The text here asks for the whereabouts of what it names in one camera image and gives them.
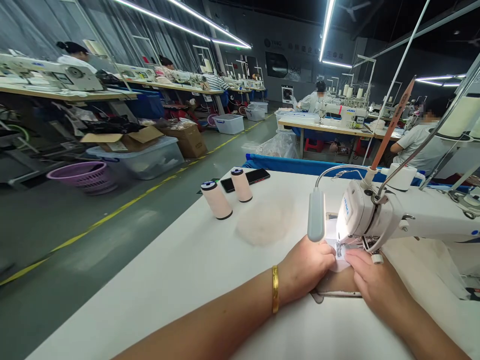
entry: smartphone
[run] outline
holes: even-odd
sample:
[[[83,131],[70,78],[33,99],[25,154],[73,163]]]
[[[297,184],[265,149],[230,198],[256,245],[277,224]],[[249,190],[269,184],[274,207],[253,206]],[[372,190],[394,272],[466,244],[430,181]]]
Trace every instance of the smartphone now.
[[[268,179],[269,177],[270,177],[270,174],[265,169],[257,169],[250,172],[246,172],[246,179],[248,180],[248,183],[250,185],[258,183],[259,181]],[[231,193],[235,191],[234,183],[231,177],[229,177],[228,179],[221,180],[220,183],[227,193]]]

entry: gray floor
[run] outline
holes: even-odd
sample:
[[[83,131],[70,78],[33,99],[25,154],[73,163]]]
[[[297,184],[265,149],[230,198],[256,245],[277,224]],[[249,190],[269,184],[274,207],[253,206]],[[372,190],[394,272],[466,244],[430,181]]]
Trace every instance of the gray floor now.
[[[244,123],[245,129],[255,125],[248,120]],[[221,178],[233,166],[242,165],[243,144],[262,143],[276,129],[273,115],[57,251],[36,269],[0,287],[0,359],[24,359],[188,209],[200,197],[197,191],[202,182]],[[216,131],[203,136],[209,150],[232,138]],[[0,191],[2,254],[14,259],[19,269],[30,265],[178,169],[96,197],[54,181],[25,192]]]

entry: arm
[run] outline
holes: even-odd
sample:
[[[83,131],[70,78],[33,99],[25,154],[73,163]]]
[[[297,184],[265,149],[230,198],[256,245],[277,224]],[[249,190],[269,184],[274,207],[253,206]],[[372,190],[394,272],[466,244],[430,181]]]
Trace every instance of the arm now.
[[[345,260],[368,307],[409,347],[417,360],[470,359],[414,300],[384,256],[383,264],[360,249],[348,250]]]
[[[305,235],[278,264],[280,308],[308,294],[335,262],[334,254],[325,241],[311,242]],[[262,272],[155,331],[115,360],[229,358],[272,316],[272,279],[272,269]]]

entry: white shirt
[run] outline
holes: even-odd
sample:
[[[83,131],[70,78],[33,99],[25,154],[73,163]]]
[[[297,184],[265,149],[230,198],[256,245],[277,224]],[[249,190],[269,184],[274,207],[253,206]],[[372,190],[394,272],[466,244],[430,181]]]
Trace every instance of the white shirt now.
[[[308,112],[312,112],[314,114],[318,114],[320,112],[320,104],[324,102],[325,104],[337,104],[340,105],[340,99],[333,98],[331,96],[325,95],[323,97],[319,97],[317,92],[314,91],[310,95],[305,96],[299,103],[298,107],[302,110],[307,110]]]
[[[77,59],[76,57],[70,55],[62,55],[56,60],[56,62],[61,64],[83,66],[88,68],[92,73],[97,73],[97,69],[90,65],[88,62]]]
[[[398,156],[393,158],[394,163],[401,164],[408,159],[410,155],[420,146],[421,143],[429,135],[429,130],[437,126],[438,122],[429,124],[420,124],[412,128],[406,133],[397,144],[404,150],[398,153]],[[417,170],[424,170],[426,175],[429,175],[434,169],[435,165],[444,156],[450,147],[445,145],[440,138],[434,136],[428,144],[415,156],[409,163],[409,166],[417,168]]]

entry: gold bracelet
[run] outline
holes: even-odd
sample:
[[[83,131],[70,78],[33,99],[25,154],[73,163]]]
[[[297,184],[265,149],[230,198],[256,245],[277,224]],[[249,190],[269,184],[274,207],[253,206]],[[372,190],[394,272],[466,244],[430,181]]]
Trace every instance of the gold bracelet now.
[[[277,265],[274,265],[271,268],[271,274],[273,279],[273,305],[272,313],[276,314],[279,312],[279,269]]]

